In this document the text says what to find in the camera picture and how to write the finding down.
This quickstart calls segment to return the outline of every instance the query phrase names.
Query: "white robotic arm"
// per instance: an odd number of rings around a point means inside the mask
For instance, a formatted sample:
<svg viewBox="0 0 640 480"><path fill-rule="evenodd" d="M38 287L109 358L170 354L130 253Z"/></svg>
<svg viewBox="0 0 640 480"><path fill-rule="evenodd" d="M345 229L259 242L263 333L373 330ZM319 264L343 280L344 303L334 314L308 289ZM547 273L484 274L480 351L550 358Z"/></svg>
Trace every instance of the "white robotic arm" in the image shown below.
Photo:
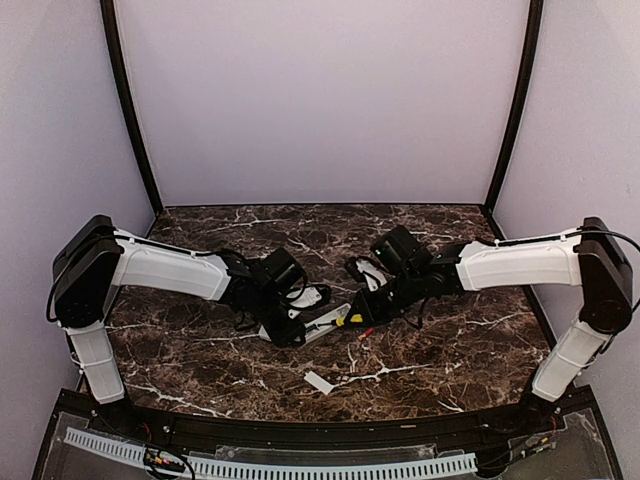
<svg viewBox="0 0 640 480"><path fill-rule="evenodd" d="M47 315L68 334L100 404L126 396L103 321L113 287L159 288L229 305L262 323L279 347L304 344L300 309L326 303L330 293L308 286L306 273L284 249L254 260L230 250L197 252L116 230L105 216L94 217L69 242L53 272ZM302 288L294 289L301 279Z"/></svg>
<svg viewBox="0 0 640 480"><path fill-rule="evenodd" d="M384 324L417 301L447 294L506 285L582 286L582 310L538 368L530 391L525 391L546 402L558 400L576 375L631 322L631 266L595 217L577 229L545 237L447 245L435 256L398 226L376 241L372 251L394 278L375 290L360 290L346 326ZM355 260L345 267L356 280L364 281L362 269L353 268ZM367 278L374 270L381 273L369 264ZM354 315L359 315L359 322L350 324Z"/></svg>

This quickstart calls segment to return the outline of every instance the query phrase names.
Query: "small white object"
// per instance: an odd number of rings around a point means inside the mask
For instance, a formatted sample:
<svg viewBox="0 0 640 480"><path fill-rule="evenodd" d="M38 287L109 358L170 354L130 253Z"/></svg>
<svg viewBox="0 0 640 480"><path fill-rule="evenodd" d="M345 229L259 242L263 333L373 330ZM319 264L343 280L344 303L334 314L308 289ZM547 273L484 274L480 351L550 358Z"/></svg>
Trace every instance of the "small white object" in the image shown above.
<svg viewBox="0 0 640 480"><path fill-rule="evenodd" d="M356 260L356 267L362 274L367 272L367 274L364 275L364 278L367 282L367 288L369 288L369 291L375 292L378 288L387 283L387 278L384 276L384 273L377 269L369 260L364 258Z"/></svg>
<svg viewBox="0 0 640 480"><path fill-rule="evenodd" d="M327 382L324 378L322 378L315 372L307 372L307 374L304 376L304 379L325 395L329 395L331 393L331 390L336 387L335 385Z"/></svg>
<svg viewBox="0 0 640 480"><path fill-rule="evenodd" d="M456 269L467 291L502 285L581 285L578 254L573 251L579 243L579 236L505 247L471 242L460 252Z"/></svg>

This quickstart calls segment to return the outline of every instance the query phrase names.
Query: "white wall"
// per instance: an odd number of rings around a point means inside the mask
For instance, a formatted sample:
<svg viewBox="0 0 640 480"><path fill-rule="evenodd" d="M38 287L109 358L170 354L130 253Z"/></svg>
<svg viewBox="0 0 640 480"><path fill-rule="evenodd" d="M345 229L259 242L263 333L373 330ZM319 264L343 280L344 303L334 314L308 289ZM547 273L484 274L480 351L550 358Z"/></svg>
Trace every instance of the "white wall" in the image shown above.
<svg viewBox="0 0 640 480"><path fill-rule="evenodd" d="M545 2L531 88L496 212L511 237L600 216L640 239L640 4ZM638 253L625 247L640 278ZM636 295L640 283L636 281ZM537 289L556 334L579 291ZM640 478L640 319L583 376L602 407L625 478Z"/></svg>
<svg viewBox="0 0 640 480"><path fill-rule="evenodd" d="M527 0L126 0L163 200L484 201Z"/></svg>
<svg viewBox="0 0 640 480"><path fill-rule="evenodd" d="M94 214L152 220L109 65L98 1L0 1L0 478L30 478L60 387L46 322L51 262Z"/></svg>

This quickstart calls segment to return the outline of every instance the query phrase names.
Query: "brown marble tabletop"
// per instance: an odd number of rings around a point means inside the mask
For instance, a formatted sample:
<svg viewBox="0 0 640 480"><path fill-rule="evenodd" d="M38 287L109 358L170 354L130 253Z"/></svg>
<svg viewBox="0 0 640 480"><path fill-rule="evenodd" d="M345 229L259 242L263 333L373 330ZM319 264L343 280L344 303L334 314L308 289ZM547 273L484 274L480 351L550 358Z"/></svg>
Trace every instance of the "brown marble tabletop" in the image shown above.
<svg viewBox="0 0 640 480"><path fill-rule="evenodd" d="M405 225L436 249L493 238L475 206L286 205L176 207L158 218L150 238L198 250L231 248L247 257L286 247L309 280L329 284L331 303L348 302L361 285L343 269L368 255L378 236ZM415 321L418 306L408 314ZM170 411L293 422L407 419L516 402L548 353L518 287L431 300L424 327L405 321L377 328L364 341L336 330L298 349L278 349L257 328L236 332L238 316L188 295L126 287L110 316L109 335L135 403ZM314 371L329 395L304 379Z"/></svg>

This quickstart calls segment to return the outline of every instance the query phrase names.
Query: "black metal frame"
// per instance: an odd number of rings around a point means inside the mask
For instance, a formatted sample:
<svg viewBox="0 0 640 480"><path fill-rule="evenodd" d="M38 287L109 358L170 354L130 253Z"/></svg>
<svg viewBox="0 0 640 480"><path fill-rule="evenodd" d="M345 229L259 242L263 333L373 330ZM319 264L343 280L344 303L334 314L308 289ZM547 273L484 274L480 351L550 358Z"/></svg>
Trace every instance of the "black metal frame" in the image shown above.
<svg viewBox="0 0 640 480"><path fill-rule="evenodd" d="M596 419L614 478L622 480L622 473L611 443L600 408L591 387L578 388L565 395L559 405L562 414L590 408ZM92 416L96 408L88 395L62 390L38 455L32 480L40 480L55 425L61 412L90 420L91 428L113 433ZM361 423L282 423L256 422L172 414L170 446L174 450L215 453L220 446L235 446L286 450L364 450L375 448L408 447L435 444L438 452L462 449L493 457L496 451L508 450L513 433L499 433L481 427L513 414L516 405L506 405L469 413L439 417L421 417L408 420ZM152 431L161 432L167 424L167 413L144 407L135 407ZM560 419L559 428L563 428Z"/></svg>
<svg viewBox="0 0 640 480"><path fill-rule="evenodd" d="M511 110L509 111L509 120L507 121L507 128L504 132L504 138L502 139L502 146L500 147L500 154L498 155L496 168L493 172L489 192L484 201L484 207L489 213L493 213L496 203L498 202L500 190L502 189L504 179L507 175L507 169L509 168L513 147L516 143L516 137L518 136L520 120L522 119L522 112L524 111L524 104L527 99L527 92L529 91L529 81L531 80L531 72L533 71L536 47L538 45L543 4L544 0L531 0L529 4L527 30L524 36L522 58L520 59L518 80L516 81Z"/></svg>
<svg viewBox="0 0 640 480"><path fill-rule="evenodd" d="M136 109L133 104L133 97L131 96L131 88L129 87L129 80L127 79L127 70L124 64L113 0L100 0L100 7L102 10L104 33L107 39L107 48L109 49L109 58L111 59L111 69L113 70L113 78L116 83L116 89L118 90L118 97L120 98L122 115L124 116L127 131L129 132L129 140L131 141L131 147L136 157L136 163L138 164L149 202L155 214L159 215L164 207L158 186L153 177L153 171L151 170L151 164L149 163Z"/></svg>

